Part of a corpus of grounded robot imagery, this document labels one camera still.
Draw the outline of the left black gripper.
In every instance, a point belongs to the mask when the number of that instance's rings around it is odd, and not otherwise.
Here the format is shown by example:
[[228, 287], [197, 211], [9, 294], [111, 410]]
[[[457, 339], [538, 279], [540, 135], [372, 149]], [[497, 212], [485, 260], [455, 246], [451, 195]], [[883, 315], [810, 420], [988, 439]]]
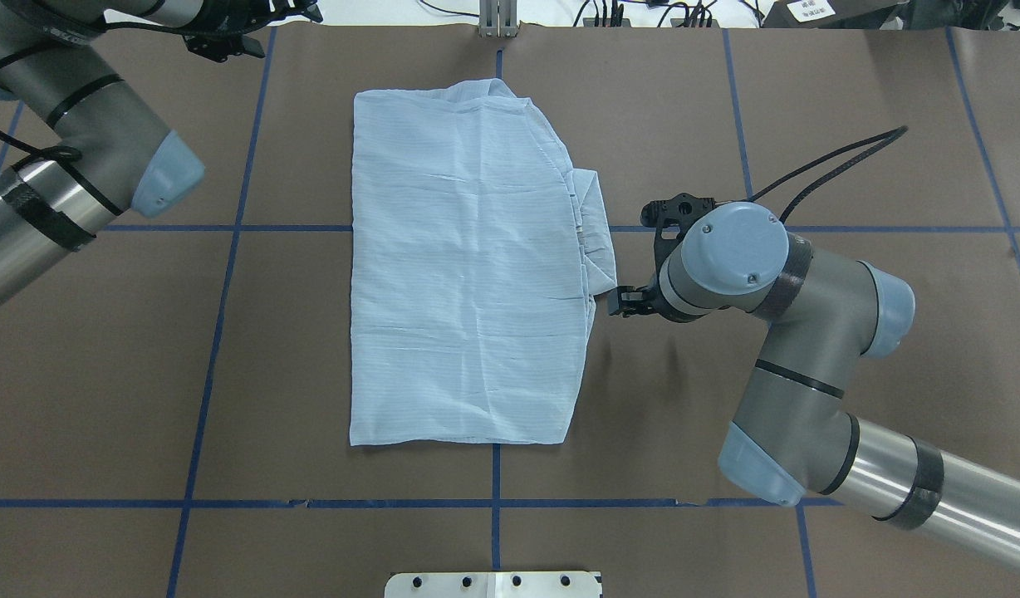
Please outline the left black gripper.
[[238, 56], [264, 58], [261, 42], [249, 34], [301, 15], [302, 1], [204, 1], [181, 38], [189, 52], [214, 63]]

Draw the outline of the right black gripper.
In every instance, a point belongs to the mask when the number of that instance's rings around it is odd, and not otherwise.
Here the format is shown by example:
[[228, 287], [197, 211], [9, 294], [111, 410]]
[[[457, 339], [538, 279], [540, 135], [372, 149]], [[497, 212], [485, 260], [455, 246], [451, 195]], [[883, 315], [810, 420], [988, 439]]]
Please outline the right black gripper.
[[646, 287], [616, 287], [609, 291], [608, 315], [623, 318], [654, 315], [666, 321], [685, 323], [685, 314], [667, 302], [655, 283]]

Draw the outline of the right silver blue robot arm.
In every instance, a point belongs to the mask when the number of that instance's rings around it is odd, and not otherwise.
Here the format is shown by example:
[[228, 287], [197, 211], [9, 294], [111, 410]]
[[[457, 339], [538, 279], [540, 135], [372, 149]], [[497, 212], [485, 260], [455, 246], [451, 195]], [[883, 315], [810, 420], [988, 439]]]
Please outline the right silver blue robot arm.
[[856, 364], [911, 329], [908, 283], [816, 248], [752, 201], [677, 194], [646, 204], [640, 223], [655, 232], [655, 273], [609, 292], [612, 316], [688, 323], [735, 309], [767, 326], [720, 474], [776, 506], [817, 493], [1020, 571], [1020, 481], [843, 409]]

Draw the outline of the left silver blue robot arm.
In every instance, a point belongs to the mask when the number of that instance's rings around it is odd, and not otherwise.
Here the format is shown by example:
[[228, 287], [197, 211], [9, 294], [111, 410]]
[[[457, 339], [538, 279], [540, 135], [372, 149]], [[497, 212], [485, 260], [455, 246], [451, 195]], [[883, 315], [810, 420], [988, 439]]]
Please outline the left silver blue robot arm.
[[17, 100], [57, 137], [38, 147], [0, 129], [22, 158], [0, 171], [0, 306], [130, 211], [153, 218], [205, 167], [93, 48], [133, 29], [184, 39], [222, 63], [263, 57], [252, 33], [304, 17], [316, 1], [0, 1], [0, 100]]

